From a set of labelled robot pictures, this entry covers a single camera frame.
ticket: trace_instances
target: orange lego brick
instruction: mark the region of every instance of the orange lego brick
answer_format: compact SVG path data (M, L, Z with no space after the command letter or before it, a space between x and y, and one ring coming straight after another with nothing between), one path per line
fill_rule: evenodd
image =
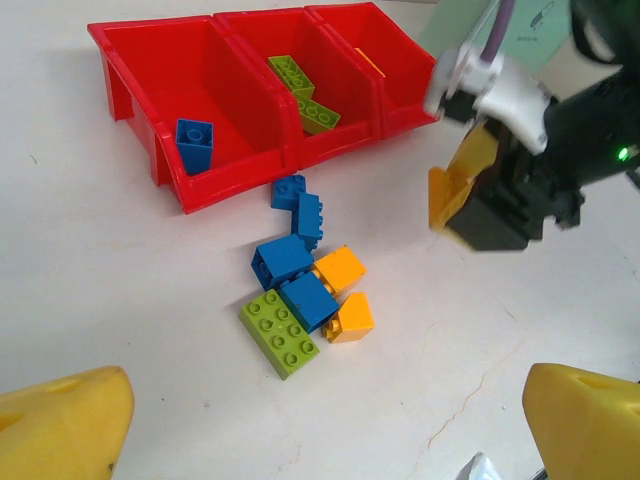
M338 313L325 325L322 333L330 343L354 342L374 327L367 296L364 293L352 293Z
M311 271L332 295L339 295L367 273L367 269L346 245L316 260Z

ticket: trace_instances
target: lego brick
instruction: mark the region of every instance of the lego brick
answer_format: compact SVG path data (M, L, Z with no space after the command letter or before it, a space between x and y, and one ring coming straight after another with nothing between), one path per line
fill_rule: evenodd
M273 184L271 208L292 212L298 204L298 197L306 191L307 182L302 175L281 178Z
M302 129L315 135L317 133L333 130L340 120L340 115L310 98L296 95L298 110L302 121Z
M318 247L322 240L322 203L317 195L300 193L298 204L291 215L291 233L297 234L304 241L306 249L310 252Z
M354 342L375 327L371 309L364 293L352 293L327 322L322 333L330 343Z
M265 291L279 287L300 272L307 272L312 264L313 256L297 235L287 235L259 245L251 261L251 267Z
M238 317L282 380L319 353L274 290L249 302Z
M340 308L313 273L283 284L280 296L307 333L321 327Z
M324 283L331 294L339 295L360 280L367 273L367 269L345 245L316 260L311 267L311 272Z
M213 156L213 124L178 119L176 146L187 175L206 172Z
M289 90L301 97L311 98L315 86L290 55L269 57L269 66Z

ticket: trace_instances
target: yellow foam pad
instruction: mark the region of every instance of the yellow foam pad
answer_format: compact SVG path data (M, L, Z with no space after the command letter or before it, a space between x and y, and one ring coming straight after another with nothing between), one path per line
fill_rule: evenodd
M640 479L640 385L537 364L523 405L549 478Z
M0 395L0 478L111 478L133 406L129 379L119 367Z
M429 226L443 231L464 206L475 177L493 165L498 141L479 124L462 141L447 170L429 170Z

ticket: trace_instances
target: green lego brick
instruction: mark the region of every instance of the green lego brick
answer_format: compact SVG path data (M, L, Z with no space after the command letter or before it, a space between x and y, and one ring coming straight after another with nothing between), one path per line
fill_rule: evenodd
M278 75L278 78L289 87L289 90L301 97L311 98L316 87L291 56L269 57L269 66Z
M316 133L333 130L338 120L340 120L340 114L323 107L310 98L296 95L296 99L298 100L302 129L307 133L315 135Z
M275 290L242 307L238 317L283 380L320 352Z

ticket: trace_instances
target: blue brick in bin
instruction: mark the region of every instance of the blue brick in bin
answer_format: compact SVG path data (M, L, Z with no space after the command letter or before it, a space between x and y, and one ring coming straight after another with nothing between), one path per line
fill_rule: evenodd
M312 272L284 283L279 294L307 333L321 327L340 308Z
M176 146L187 175L208 171L213 156L213 124L179 119Z
M251 267L265 291L277 288L300 272L308 272L313 256L297 235L287 235L256 248Z

